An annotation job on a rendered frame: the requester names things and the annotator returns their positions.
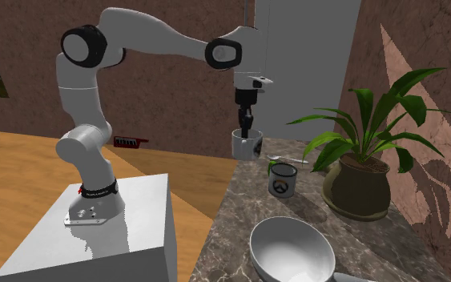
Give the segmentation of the white mug with dark print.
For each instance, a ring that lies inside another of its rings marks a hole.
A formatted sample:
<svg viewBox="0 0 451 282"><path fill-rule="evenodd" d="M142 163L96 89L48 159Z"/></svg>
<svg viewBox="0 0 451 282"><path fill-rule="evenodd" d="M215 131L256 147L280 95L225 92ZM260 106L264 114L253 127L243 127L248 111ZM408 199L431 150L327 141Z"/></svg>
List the white mug with dark print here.
<svg viewBox="0 0 451 282"><path fill-rule="evenodd" d="M235 129L232 132L232 156L234 159L252 161L260 157L263 146L263 133L250 129L248 137L242 137L242 130Z"/></svg>

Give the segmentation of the pale grey door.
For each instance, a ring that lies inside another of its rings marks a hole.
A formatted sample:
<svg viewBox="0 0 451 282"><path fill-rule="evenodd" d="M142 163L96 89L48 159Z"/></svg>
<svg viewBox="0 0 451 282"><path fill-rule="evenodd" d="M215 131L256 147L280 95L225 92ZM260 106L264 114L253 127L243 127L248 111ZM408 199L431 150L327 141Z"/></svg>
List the pale grey door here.
<svg viewBox="0 0 451 282"><path fill-rule="evenodd" d="M310 140L334 128L361 0L256 0L262 74L253 107L267 137Z"/></svg>

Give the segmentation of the silver spoon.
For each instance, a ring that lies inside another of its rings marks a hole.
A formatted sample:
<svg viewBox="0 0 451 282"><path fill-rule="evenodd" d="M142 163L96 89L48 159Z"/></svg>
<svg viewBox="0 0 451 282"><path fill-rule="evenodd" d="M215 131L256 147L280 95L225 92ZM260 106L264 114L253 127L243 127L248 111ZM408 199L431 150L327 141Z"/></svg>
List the silver spoon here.
<svg viewBox="0 0 451 282"><path fill-rule="evenodd" d="M280 155L266 155L266 156L270 160L287 160L289 162L294 162L294 163L309 164L309 162L307 160L303 160L303 159L293 159L290 157L285 157L285 156L280 156Z"/></svg>

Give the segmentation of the white mug with orange emblem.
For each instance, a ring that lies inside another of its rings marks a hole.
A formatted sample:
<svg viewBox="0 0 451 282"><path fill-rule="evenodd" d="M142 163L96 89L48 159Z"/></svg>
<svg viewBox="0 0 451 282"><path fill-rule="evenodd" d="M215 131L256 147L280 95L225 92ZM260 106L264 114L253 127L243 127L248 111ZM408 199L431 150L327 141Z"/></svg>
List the white mug with orange emblem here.
<svg viewBox="0 0 451 282"><path fill-rule="evenodd" d="M296 190L297 168L290 163L271 161L268 165L268 191L275 197L287 199Z"/></svg>

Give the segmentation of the red toy keyboard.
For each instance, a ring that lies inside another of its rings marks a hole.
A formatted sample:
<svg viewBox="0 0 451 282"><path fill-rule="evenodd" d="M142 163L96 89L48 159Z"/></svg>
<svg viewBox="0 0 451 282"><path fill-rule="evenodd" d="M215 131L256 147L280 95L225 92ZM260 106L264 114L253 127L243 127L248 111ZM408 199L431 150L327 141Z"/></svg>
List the red toy keyboard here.
<svg viewBox="0 0 451 282"><path fill-rule="evenodd" d="M132 137L115 136L114 147L138 149L141 143L148 143L148 139L138 139Z"/></svg>

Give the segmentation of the green plant in brown pot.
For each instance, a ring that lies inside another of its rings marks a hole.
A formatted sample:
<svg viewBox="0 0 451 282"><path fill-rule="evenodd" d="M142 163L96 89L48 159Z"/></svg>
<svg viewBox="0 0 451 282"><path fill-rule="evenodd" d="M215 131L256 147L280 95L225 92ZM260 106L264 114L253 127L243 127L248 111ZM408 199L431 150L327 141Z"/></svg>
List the green plant in brown pot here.
<svg viewBox="0 0 451 282"><path fill-rule="evenodd" d="M304 149L307 155L320 145L323 150L313 164L313 171L323 171L334 164L324 178L321 196L335 212L358 221L375 221L388 214L391 191L386 174L390 166L374 155L393 148L399 159L398 172L406 173L413 168L414 158L409 151L396 144L408 139L421 143L439 153L440 151L422 136L407 131L393 135L391 130L403 118L410 116L417 126L425 123L430 111L425 101L409 91L425 77L441 68L411 70L401 76L377 103L367 88L353 89L360 108L362 132L359 133L352 117L341 110L331 109L338 116L308 115L293 121L294 124L314 119L335 121L346 133L327 131L315 137Z"/></svg>

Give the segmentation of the white bowl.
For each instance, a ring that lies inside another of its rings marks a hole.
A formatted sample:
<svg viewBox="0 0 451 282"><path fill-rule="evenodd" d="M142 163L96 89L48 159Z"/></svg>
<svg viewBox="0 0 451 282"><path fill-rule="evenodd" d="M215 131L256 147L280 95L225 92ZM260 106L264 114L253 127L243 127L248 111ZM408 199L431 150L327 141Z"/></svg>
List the white bowl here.
<svg viewBox="0 0 451 282"><path fill-rule="evenodd" d="M329 282L336 259L312 225L287 216L260 221L249 238L250 257L263 282Z"/></svg>

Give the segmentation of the grey robot stand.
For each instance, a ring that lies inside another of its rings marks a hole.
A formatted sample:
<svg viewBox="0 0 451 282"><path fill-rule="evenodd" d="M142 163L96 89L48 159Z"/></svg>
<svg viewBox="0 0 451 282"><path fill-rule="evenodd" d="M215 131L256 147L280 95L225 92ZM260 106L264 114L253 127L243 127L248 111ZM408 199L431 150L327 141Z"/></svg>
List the grey robot stand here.
<svg viewBox="0 0 451 282"><path fill-rule="evenodd" d="M0 282L178 282L166 174L119 180L126 206L111 220L66 226L71 184L0 268Z"/></svg>

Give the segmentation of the grey utensil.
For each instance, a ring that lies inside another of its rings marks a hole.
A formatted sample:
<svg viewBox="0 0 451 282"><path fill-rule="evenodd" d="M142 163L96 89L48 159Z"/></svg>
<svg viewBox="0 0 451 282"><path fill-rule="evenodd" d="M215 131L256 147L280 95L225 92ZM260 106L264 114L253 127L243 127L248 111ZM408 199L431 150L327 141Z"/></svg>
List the grey utensil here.
<svg viewBox="0 0 451 282"><path fill-rule="evenodd" d="M348 274L334 272L332 275L332 282L376 282L376 281L366 280L363 278L350 276Z"/></svg>

